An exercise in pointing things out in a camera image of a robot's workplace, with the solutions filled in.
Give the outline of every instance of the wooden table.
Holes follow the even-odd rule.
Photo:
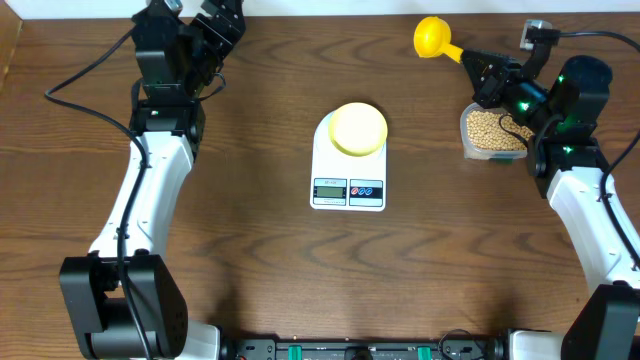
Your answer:
[[[463,47],[524,56],[531,15],[444,16]],[[638,15],[544,15],[565,30],[640,38]],[[421,16],[250,18],[205,104],[205,139],[178,200],[167,263],[189,316],[231,333],[283,338],[430,338],[465,328],[565,331],[588,299],[565,229],[524,162],[465,160],[464,70],[419,59]],[[79,357],[58,285],[111,211],[128,160],[122,134],[42,93],[106,51],[126,20],[27,22],[0,95],[0,358]],[[614,69],[596,135],[613,159],[638,121],[638,54],[600,39],[562,40],[541,77],[591,54]],[[133,45],[65,99],[128,123],[139,77]],[[316,125],[350,101],[389,123],[388,204],[380,214],[309,207]],[[638,152],[616,170],[640,228]]]

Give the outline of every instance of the black cable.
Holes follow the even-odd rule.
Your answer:
[[[464,333],[466,335],[469,335],[469,337],[471,337],[471,341],[473,341],[474,344],[476,344],[476,347],[478,348],[478,350],[480,350],[480,353],[482,354],[480,357],[475,358],[475,359],[471,359],[471,360],[480,360],[480,359],[486,359],[487,358],[487,353],[486,353],[486,346],[482,347],[480,346],[480,344],[478,343],[478,341],[476,341],[476,339],[473,338],[473,335],[471,335],[470,332],[468,332],[467,330],[464,329],[453,329],[450,330],[449,332],[447,332],[446,334],[444,334],[441,338],[440,341],[438,341],[438,352],[440,353],[440,355],[445,359],[445,360],[454,360],[453,358],[451,358],[451,356],[449,356],[445,351],[442,350],[442,344],[444,343],[444,340],[451,334],[453,334],[454,332],[461,332]]]
[[[504,128],[504,126],[502,126],[502,119],[506,118],[506,117],[510,117],[513,120],[513,116],[511,116],[511,114],[504,114],[502,116],[500,116],[500,119],[498,119],[498,126],[500,126],[500,128],[506,132],[507,134],[513,136],[514,138],[516,138],[518,141],[520,141],[522,143],[522,145],[524,145],[525,148],[529,148],[529,144],[527,143],[527,140],[525,138],[523,138],[520,134],[515,133],[513,131],[509,131],[507,129]]]
[[[220,84],[215,90],[213,90],[213,92],[207,96],[198,98],[198,100],[200,100],[200,102],[207,100],[208,98],[212,97],[213,95],[219,93],[220,91],[224,90],[227,87],[227,80],[225,80],[224,75],[222,73],[215,73],[213,74],[213,76],[220,78],[220,80],[222,80],[222,84]]]
[[[604,36],[604,37],[610,37],[610,38],[613,38],[613,39],[620,40],[620,41],[624,42],[625,44],[627,44],[627,45],[631,46],[632,48],[634,48],[636,51],[640,52],[640,44],[638,44],[637,42],[631,40],[630,38],[628,38],[628,37],[626,37],[626,36],[624,36],[622,34],[614,33],[614,32],[611,32],[611,31],[567,32],[567,33],[560,33],[559,36],[560,37],[580,37],[580,36]],[[629,146],[625,149],[625,151],[622,154],[620,154],[620,156],[609,166],[608,169],[606,169],[604,171],[604,173],[602,174],[602,178],[600,179],[600,198],[602,199],[604,207],[607,210],[607,214],[609,215],[609,218],[611,219],[611,222],[613,223],[613,227],[618,232],[618,236],[620,236],[620,239],[624,243],[624,246],[627,248],[627,251],[629,251],[629,254],[631,254],[631,257],[633,258],[634,265],[635,265],[636,268],[638,268],[640,266],[640,256],[638,256],[638,253],[636,252],[635,248],[631,244],[631,241],[629,241],[629,238],[627,237],[627,234],[624,232],[624,229],[622,229],[622,226],[620,225],[620,222],[618,221],[618,218],[616,217],[615,213],[613,212],[613,209],[611,208],[611,203],[609,202],[609,197],[611,196],[611,194],[607,194],[606,185],[607,185],[607,178],[609,177],[609,175],[611,174],[613,169],[615,169],[615,167],[618,166],[618,164],[631,152],[631,150],[638,143],[638,139],[639,138],[640,138],[640,131],[638,131],[638,134],[633,139],[631,144],[629,144]]]
[[[640,52],[640,44],[638,44],[637,42],[631,40],[630,38],[624,35],[614,33],[611,31],[576,31],[576,32],[560,33],[558,34],[558,36],[560,37],[605,36],[605,37],[618,39],[626,43],[627,45],[631,46],[632,48],[636,49],[638,52]]]
[[[564,118],[562,117],[561,114],[555,114],[552,115],[547,122],[544,123],[544,125],[542,126],[542,130],[539,132],[538,135],[536,135],[536,141],[533,144],[533,148],[537,151],[540,148],[540,143],[542,142],[542,139],[544,139],[544,137],[547,134],[547,130],[551,127],[551,125],[559,123],[564,121]]]
[[[627,148],[622,152],[622,154],[620,154],[620,156],[616,159],[616,161],[614,161],[609,166],[609,168],[605,170],[605,172],[602,174],[602,178],[600,178],[600,198],[602,199],[604,208],[607,210],[607,214],[609,214],[609,218],[611,218],[613,227],[618,232],[618,235],[620,236],[620,239],[624,243],[624,246],[627,248],[627,251],[629,251],[629,253],[631,254],[631,257],[633,258],[633,262],[636,268],[640,265],[640,257],[638,256],[638,253],[635,251],[633,245],[631,244],[631,241],[629,241],[629,238],[627,238],[627,234],[624,232],[624,229],[622,229],[620,222],[618,222],[618,218],[616,217],[616,214],[613,212],[613,208],[611,207],[611,203],[609,202],[609,197],[611,197],[611,194],[607,193],[607,178],[609,177],[613,169],[615,169],[616,166],[618,166],[618,164],[620,164],[620,162],[636,146],[636,144],[638,143],[638,140],[640,140],[640,130],[638,131],[638,134],[636,134],[636,137],[633,139],[631,144],[629,144],[629,146],[627,146]]]
[[[77,111],[81,111],[84,112],[86,114],[95,116],[97,118],[100,118],[106,122],[108,122],[109,124],[115,126],[118,130],[122,131],[130,140],[131,142],[133,142],[133,144],[136,146],[136,148],[138,148],[138,151],[140,151],[140,170],[138,171],[138,176],[136,177],[136,181],[133,184],[133,188],[131,189],[131,194],[129,195],[129,199],[127,200],[127,204],[125,205],[124,211],[122,213],[122,220],[120,221],[120,227],[117,230],[118,233],[118,240],[117,240],[117,248],[118,248],[118,276],[120,277],[120,282],[122,283],[122,290],[124,292],[124,296],[125,296],[125,300],[127,302],[127,306],[129,308],[129,312],[131,313],[131,317],[133,318],[133,322],[136,326],[136,330],[138,332],[138,336],[140,336],[140,341],[142,342],[142,347],[144,350],[144,354],[145,357],[147,359],[151,359],[151,347],[149,346],[149,339],[147,339],[147,335],[144,331],[144,327],[142,326],[142,322],[140,321],[140,314],[138,313],[138,309],[136,308],[135,303],[133,302],[133,297],[131,296],[131,289],[129,288],[129,277],[127,275],[127,270],[125,268],[125,263],[124,263],[124,239],[127,236],[127,222],[129,221],[129,215],[131,214],[131,209],[133,208],[133,204],[135,202],[136,199],[136,195],[138,194],[138,190],[140,189],[140,185],[142,184],[142,179],[144,178],[144,173],[147,170],[147,165],[148,165],[148,158],[147,158],[147,152],[145,151],[144,147],[142,146],[142,144],[140,143],[140,141],[136,138],[135,134],[133,134],[129,129],[127,129],[125,126],[123,126],[122,124],[120,124],[119,122],[117,122],[116,120],[110,118],[107,115],[104,115],[102,113],[99,113],[95,110],[91,110],[89,108],[86,108],[84,106],[81,105],[77,105],[77,104],[73,104],[70,102],[66,102],[63,100],[60,100],[58,98],[55,98],[52,96],[53,93],[55,93],[56,91],[66,87],[67,85],[73,83],[74,81],[78,80],[79,78],[81,78],[82,76],[84,76],[86,73],[88,73],[89,71],[93,70],[94,68],[96,68],[98,65],[100,65],[102,62],[104,62],[107,58],[109,58],[109,56],[111,56],[130,36],[131,33],[133,32],[133,30],[130,30],[129,32],[127,32],[120,40],[118,40],[118,42],[115,43],[115,45],[113,45],[113,47],[111,47],[111,49],[109,49],[109,51],[107,51],[104,55],[102,55],[98,60],[96,60],[94,63],[92,63],[91,65],[87,66],[85,69],[81,70],[79,73],[75,74],[74,76],[70,77],[69,79],[63,81],[62,83],[56,85],[55,87],[53,87],[52,89],[49,89],[45,92],[44,96],[45,98],[47,98],[47,100],[64,106],[64,107],[68,107]]]
[[[144,79],[140,78],[138,80],[136,80],[136,82],[133,83],[133,86],[131,86],[131,110],[132,113],[135,113],[138,110],[138,104],[139,104],[139,100],[138,97],[140,96],[140,85],[142,85],[142,83],[144,83]]]

